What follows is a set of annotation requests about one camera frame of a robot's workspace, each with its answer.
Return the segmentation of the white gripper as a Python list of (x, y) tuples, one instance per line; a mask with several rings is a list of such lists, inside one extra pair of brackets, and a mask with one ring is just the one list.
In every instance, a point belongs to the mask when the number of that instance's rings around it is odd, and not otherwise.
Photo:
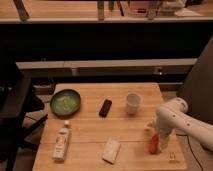
[(154, 129), (154, 134), (158, 134), (159, 135), (158, 150), (164, 150), (164, 149), (166, 149), (168, 147), (168, 142), (170, 140), (170, 133), (167, 130), (165, 130), (156, 121), (149, 122), (147, 124), (147, 126), (149, 128), (153, 128)]

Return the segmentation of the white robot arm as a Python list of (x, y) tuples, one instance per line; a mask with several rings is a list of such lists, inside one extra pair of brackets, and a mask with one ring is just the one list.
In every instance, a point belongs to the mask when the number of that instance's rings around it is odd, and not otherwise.
[(157, 147), (160, 151), (168, 147), (170, 134), (179, 129), (199, 141), (205, 148), (213, 151), (213, 125), (188, 116), (187, 102), (179, 97), (162, 103), (155, 110), (155, 118), (148, 124), (159, 137)]

